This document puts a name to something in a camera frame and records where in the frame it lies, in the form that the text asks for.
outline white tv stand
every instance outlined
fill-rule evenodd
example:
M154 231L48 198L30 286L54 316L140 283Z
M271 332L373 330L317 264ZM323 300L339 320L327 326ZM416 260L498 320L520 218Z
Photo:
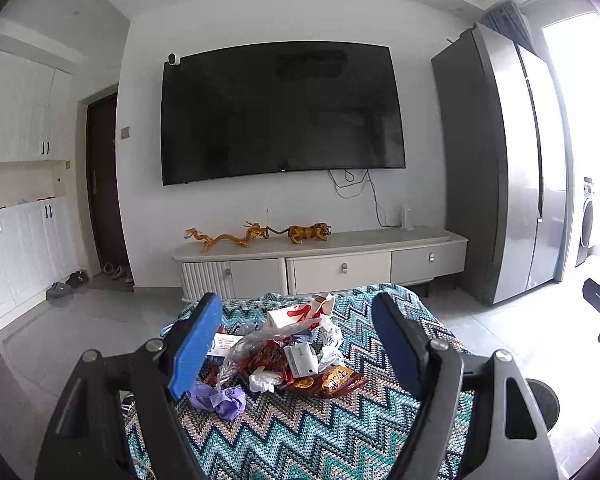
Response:
M378 229L334 233L328 241L287 236L258 238L250 247L222 241L203 252L202 242L179 248L183 301L205 292L224 300L257 298L267 292L313 294L375 283L429 282L461 272L467 239L439 228Z

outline knitted blanket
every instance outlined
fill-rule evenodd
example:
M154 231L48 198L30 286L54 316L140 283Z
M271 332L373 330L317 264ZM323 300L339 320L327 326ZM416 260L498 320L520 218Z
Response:
M177 412L193 454L210 480L359 479L387 476L407 439L420 403L398 385L371 320L371 301L387 292L407 318L417 320L427 335L466 349L410 290L389 283L336 295L333 322L342 329L340 350L347 365L369 381L339 399L301 397L291 392L252 394L233 422L191 407L186 396ZM266 294L257 300L224 302L222 322L233 333L247 319L263 321L267 310L304 303L310 298ZM179 316L190 316L189 305ZM244 384L244 377L237 379ZM471 393L462 393L439 478L458 472L472 407ZM135 409L125 422L129 449L141 479L154 475L144 448Z

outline television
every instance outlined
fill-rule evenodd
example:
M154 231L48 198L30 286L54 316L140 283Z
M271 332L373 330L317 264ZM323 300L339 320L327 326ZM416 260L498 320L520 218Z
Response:
M404 168L389 49L285 41L165 62L165 186L280 171Z

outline refrigerator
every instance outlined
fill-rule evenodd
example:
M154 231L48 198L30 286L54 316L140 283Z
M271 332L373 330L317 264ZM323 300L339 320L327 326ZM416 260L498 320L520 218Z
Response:
M483 25L432 60L446 229L468 238L459 285L492 305L552 280L564 230L564 132L549 69Z

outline gray tiled floor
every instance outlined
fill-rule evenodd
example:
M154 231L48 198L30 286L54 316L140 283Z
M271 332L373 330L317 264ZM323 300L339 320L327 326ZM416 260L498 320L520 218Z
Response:
M551 283L485 308L462 290L439 284L424 304L469 350L488 355L507 348L527 378L541 380L560 399L550 432L558 469L574 474L600 436L600 315L582 297L583 282L600 279L589 258L563 283Z
M591 456L600 434L600 316L581 292L597 274L600 261L590 258L568 282L491 309L445 282L423 298L470 350L508 348L523 375L554 388L562 411L550 438L565 477ZM35 318L0 339L0 451L23 480L33 477L46 424L82 352L132 351L181 309L178 296L87 288L41 304Z

